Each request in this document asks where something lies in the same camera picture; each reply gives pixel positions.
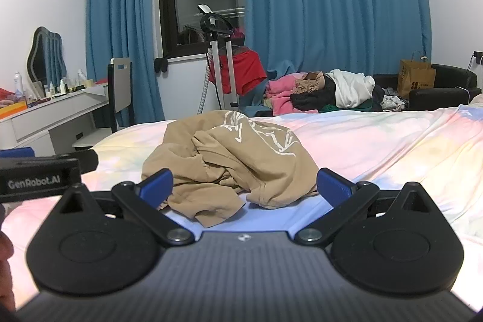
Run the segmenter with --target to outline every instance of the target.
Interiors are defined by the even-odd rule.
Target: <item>pastel bedding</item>
[[[421,182],[465,248],[465,261],[453,292],[475,310],[483,307],[483,108],[339,111],[260,120],[291,128],[319,167],[328,167],[352,181],[370,180],[381,189]],[[83,181],[90,190],[107,190],[123,180],[139,182],[142,163],[162,142],[167,124],[141,124],[103,140],[95,147],[99,167],[84,175]],[[25,249],[57,200],[25,202],[3,224],[2,230],[15,246],[10,264],[17,306],[37,292],[25,264]],[[286,230],[293,235],[330,209],[321,196],[277,210],[249,203],[230,220],[208,230]],[[167,214],[197,238],[207,230],[173,211]]]

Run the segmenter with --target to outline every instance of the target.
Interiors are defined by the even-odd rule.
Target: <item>bag handle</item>
[[[411,61],[414,62],[414,55],[416,53],[419,53],[421,55],[421,58],[419,59],[420,61],[423,61],[424,63],[426,63],[426,60],[428,60],[428,62],[431,63],[431,61],[429,60],[429,58],[427,56],[423,56],[423,53],[421,51],[414,51],[411,55]]]

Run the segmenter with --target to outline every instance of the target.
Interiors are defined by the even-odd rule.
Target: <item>vanity table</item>
[[[69,153],[73,142],[95,129],[92,111],[108,102],[106,83],[0,119],[0,149],[30,146],[36,156]]]

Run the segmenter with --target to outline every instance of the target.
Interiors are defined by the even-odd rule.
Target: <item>white chair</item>
[[[97,142],[114,134],[118,130],[116,114],[127,108],[130,125],[134,124],[134,107],[132,105],[132,62],[129,58],[114,58],[107,65],[107,83],[109,96],[110,128],[97,129],[91,134],[81,137],[72,144],[76,150],[88,149]]]

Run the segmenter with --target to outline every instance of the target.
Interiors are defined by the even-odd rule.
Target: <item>gray ribbed surface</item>
[[[372,295],[333,270],[322,250],[285,233],[205,232],[195,245],[170,249],[134,286],[96,299],[37,296],[20,309],[25,322],[151,321],[438,321],[474,313],[449,292],[418,300]]]

